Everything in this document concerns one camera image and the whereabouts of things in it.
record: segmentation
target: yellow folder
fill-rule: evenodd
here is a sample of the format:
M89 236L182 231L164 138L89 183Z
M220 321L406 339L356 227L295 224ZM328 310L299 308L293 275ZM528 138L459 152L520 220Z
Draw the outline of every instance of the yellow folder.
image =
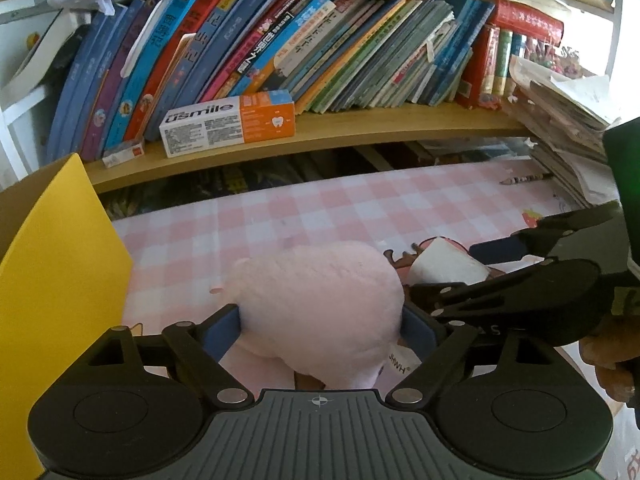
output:
M0 478L42 467L35 401L120 323L132 261L74 154L0 192Z

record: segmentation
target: metal screw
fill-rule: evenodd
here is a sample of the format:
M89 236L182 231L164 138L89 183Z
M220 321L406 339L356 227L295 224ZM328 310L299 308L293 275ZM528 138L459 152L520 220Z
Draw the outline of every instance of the metal screw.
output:
M249 394L240 388L226 388L218 393L218 400L225 404L240 404L249 398Z
M394 391L391 396L396 402L400 402L401 404L415 404L422 400L421 391L414 388L400 388Z

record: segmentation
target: pencil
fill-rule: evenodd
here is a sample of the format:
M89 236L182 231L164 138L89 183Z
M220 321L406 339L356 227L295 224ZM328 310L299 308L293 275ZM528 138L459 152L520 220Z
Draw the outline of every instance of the pencil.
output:
M526 175L526 176L512 176L511 178L507 178L501 181L500 184L503 184L504 186L512 186L513 184L522 184L523 182L536 182L538 180L546 180L548 178L551 178L552 176L553 174L551 173L539 173L539 174Z

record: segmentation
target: pink plush toy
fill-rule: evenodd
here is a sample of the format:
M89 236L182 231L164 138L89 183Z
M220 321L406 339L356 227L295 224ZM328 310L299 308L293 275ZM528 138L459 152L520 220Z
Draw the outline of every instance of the pink plush toy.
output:
M220 300L239 305L244 348L347 390L376 382L399 338L404 293L377 250L337 242L240 260Z

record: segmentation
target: human hand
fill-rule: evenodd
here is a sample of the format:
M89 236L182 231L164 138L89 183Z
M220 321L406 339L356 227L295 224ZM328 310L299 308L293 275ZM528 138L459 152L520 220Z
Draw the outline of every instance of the human hand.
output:
M636 390L634 378L622 365L640 356L640 316L610 316L598 335L580 341L582 360L594 365L598 383L618 402L629 402Z

